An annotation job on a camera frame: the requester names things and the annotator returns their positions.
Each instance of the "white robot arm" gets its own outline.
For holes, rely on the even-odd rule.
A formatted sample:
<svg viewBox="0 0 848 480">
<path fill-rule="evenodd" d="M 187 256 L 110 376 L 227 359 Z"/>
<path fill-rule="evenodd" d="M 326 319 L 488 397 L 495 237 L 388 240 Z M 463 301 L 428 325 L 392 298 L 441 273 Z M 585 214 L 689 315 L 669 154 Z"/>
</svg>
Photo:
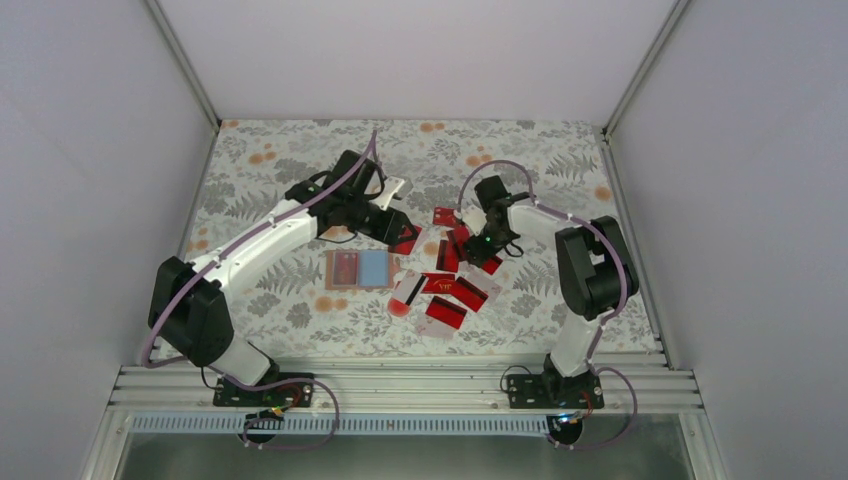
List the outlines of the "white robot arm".
<svg viewBox="0 0 848 480">
<path fill-rule="evenodd" d="M 225 245 L 189 263 L 176 257 L 160 267 L 154 286 L 148 323 L 159 319 L 177 292 L 197 275 L 203 278 L 179 300 L 162 325 L 161 335 L 190 362 L 210 367 L 245 385 L 277 380 L 274 362 L 233 330 L 227 305 L 234 295 L 253 287 L 274 262 L 297 247 L 323 234 L 332 226 L 345 226 L 387 245 L 414 240 L 417 231 L 407 216 L 389 204 L 400 198 L 408 183 L 385 177 L 376 162 L 366 160 L 337 190 L 326 194 L 310 208 L 276 221 L 281 214 L 301 207 L 346 174 L 360 155 L 346 151 L 333 171 L 322 172 L 292 188 L 267 216 Z M 324 178 L 323 184 L 318 180 Z M 380 192 L 366 194 L 372 182 Z"/>
<path fill-rule="evenodd" d="M 509 193 L 497 176 L 481 180 L 474 190 L 482 211 L 462 215 L 473 234 L 463 245 L 469 263 L 482 266 L 522 236 L 556 251 L 560 287 L 573 314 L 564 319 L 540 377 L 547 405 L 566 407 L 575 399 L 579 402 L 580 394 L 593 392 L 599 386 L 587 360 L 599 340 L 599 315 L 614 309 L 621 300 L 622 282 L 616 261 L 624 270 L 626 296 L 635 295 L 639 289 L 621 230 L 612 217 L 597 218 L 587 226 L 575 228 L 567 220 L 569 216 L 534 205 L 529 194 Z M 600 233 L 614 251 L 609 251 L 591 230 Z M 533 403 L 539 408 L 544 406 Z M 602 404 L 602 398 L 594 403 Z"/>
</svg>

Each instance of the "floral tablecloth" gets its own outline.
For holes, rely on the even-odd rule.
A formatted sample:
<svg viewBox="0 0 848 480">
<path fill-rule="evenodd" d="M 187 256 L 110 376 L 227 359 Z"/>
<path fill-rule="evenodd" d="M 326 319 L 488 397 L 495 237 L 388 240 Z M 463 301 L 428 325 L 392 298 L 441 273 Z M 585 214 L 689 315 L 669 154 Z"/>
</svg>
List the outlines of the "floral tablecloth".
<svg viewBox="0 0 848 480">
<path fill-rule="evenodd" d="M 379 131 L 378 154 L 386 174 L 409 178 L 414 185 L 393 206 L 430 233 L 423 246 L 401 257 L 404 269 L 434 271 L 438 241 L 446 229 L 432 225 L 433 208 L 454 206 L 465 177 L 492 159 L 527 166 L 547 205 L 583 218 L 616 215 L 587 123 L 228 120 L 204 180 L 186 258 L 231 239 L 265 215 L 292 184 L 329 169 L 345 149 L 362 151 L 374 128 Z M 493 165 L 486 171 L 495 173 L 511 191 L 526 190 L 517 170 Z M 325 237 L 343 240 L 348 235 L 331 229 Z M 320 240 L 282 258 L 254 288 L 233 299 L 233 322 L 238 333 L 274 357 L 545 352 L 566 311 L 556 260 L 554 252 L 533 240 L 521 239 L 518 244 L 525 255 L 505 257 L 492 277 L 503 293 L 479 313 L 469 312 L 450 340 L 418 333 L 414 319 L 428 304 L 422 296 L 409 316 L 396 318 L 386 312 L 389 291 L 326 290 L 325 252 L 342 246 Z M 383 247 L 359 238 L 343 248 Z M 600 350 L 646 351 L 654 345 L 637 295 L 621 317 L 610 322 Z M 170 348 L 163 350 L 170 355 Z"/>
</svg>

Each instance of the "black mount plate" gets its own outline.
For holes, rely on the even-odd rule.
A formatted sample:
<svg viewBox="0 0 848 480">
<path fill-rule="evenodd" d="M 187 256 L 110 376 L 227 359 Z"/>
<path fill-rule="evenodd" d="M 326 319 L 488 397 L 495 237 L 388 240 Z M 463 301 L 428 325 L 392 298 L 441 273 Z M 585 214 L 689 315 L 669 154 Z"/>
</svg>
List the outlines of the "black mount plate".
<svg viewBox="0 0 848 480">
<path fill-rule="evenodd" d="M 596 388 L 598 392 L 601 392 L 600 395 L 595 394 Z M 586 392 L 592 402 L 592 408 L 597 410 L 604 408 L 604 394 L 600 388 L 601 381 L 597 377 L 590 377 L 587 379 L 586 385 L 581 386 L 581 388 L 574 388 L 573 391 L 559 398 L 558 402 L 552 402 L 542 384 L 541 375 L 515 374 L 506 377 L 509 408 L 583 410 L 586 409 L 587 405 L 586 397 L 581 392 Z"/>
<path fill-rule="evenodd" d="M 277 375 L 275 382 L 286 380 L 288 378 L 315 378 L 311 373 L 302 372 L 280 372 Z M 312 404 L 312 385 L 306 382 L 296 383 L 300 387 L 303 394 L 300 400 L 294 407 L 309 407 Z M 294 391 L 291 388 L 286 388 L 284 385 L 273 390 L 263 390 L 261 392 L 249 392 L 242 390 L 232 383 L 220 379 L 215 387 L 215 398 L 212 399 L 212 405 L 216 407 L 279 407 L 288 405 L 294 397 Z"/>
</svg>

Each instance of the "white enclosure wall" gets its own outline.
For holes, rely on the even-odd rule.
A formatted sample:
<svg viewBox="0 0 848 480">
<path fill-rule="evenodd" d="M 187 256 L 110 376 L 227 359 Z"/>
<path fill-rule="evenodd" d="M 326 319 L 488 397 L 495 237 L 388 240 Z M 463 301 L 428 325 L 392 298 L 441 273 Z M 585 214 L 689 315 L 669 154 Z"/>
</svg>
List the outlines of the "white enclosure wall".
<svg viewBox="0 0 848 480">
<path fill-rule="evenodd" d="M 848 4 L 696 1 L 613 134 L 735 479 L 848 478 Z"/>
<path fill-rule="evenodd" d="M 673 0 L 159 0 L 222 118 L 603 124 Z"/>
<path fill-rule="evenodd" d="M 0 478 L 78 478 L 213 130 L 141 1 L 0 10 Z"/>
</svg>

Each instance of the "red plastic card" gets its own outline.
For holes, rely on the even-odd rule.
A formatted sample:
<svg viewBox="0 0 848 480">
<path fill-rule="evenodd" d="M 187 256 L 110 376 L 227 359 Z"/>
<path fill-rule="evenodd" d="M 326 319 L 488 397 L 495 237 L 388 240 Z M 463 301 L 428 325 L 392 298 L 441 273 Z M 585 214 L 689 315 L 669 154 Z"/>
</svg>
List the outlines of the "red plastic card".
<svg viewBox="0 0 848 480">
<path fill-rule="evenodd" d="M 421 293 L 444 293 L 449 295 L 456 275 L 452 273 L 425 273 L 427 283 L 421 289 Z"/>
<path fill-rule="evenodd" d="M 501 260 L 500 257 L 492 257 L 486 260 L 486 263 L 484 263 L 481 268 L 489 275 L 494 275 L 495 271 L 497 271 L 498 267 L 500 267 L 502 263 L 503 260 Z"/>
<path fill-rule="evenodd" d="M 450 246 L 447 240 L 439 242 L 439 256 L 436 258 L 436 270 L 454 273 L 459 271 L 459 258 L 456 256 L 456 250 Z"/>
<path fill-rule="evenodd" d="M 465 249 L 462 246 L 471 238 L 471 232 L 465 227 L 457 227 L 448 232 L 448 241 L 456 251 L 456 256 L 460 260 L 465 259 Z"/>
<path fill-rule="evenodd" d="M 351 251 L 333 254 L 333 286 L 356 285 L 356 272 L 359 267 L 359 253 Z"/>
<path fill-rule="evenodd" d="M 467 312 L 466 309 L 442 297 L 433 297 L 433 301 L 427 307 L 427 315 L 456 329 L 462 326 L 462 321 L 465 320 Z"/>
<path fill-rule="evenodd" d="M 475 287 L 462 277 L 456 279 L 451 289 L 451 295 L 475 312 L 479 312 L 480 307 L 489 298 L 486 292 Z"/>
<path fill-rule="evenodd" d="M 415 227 L 415 230 L 418 232 L 418 237 L 414 238 L 412 240 L 407 240 L 403 243 L 399 243 L 397 245 L 393 245 L 393 246 L 389 247 L 389 252 L 397 253 L 397 254 L 400 254 L 400 255 L 409 255 L 410 253 L 412 253 L 412 250 L 415 248 L 415 246 L 422 241 L 421 237 L 423 236 L 421 234 L 421 227 L 419 227 L 418 225 L 413 225 L 413 226 Z M 403 227 L 403 232 L 401 233 L 401 237 L 405 237 L 407 235 L 409 235 L 409 229 L 406 228 L 406 227 Z"/>
<path fill-rule="evenodd" d="M 436 207 L 433 210 L 433 225 L 454 228 L 459 226 L 459 221 L 454 216 L 452 208 Z"/>
</svg>

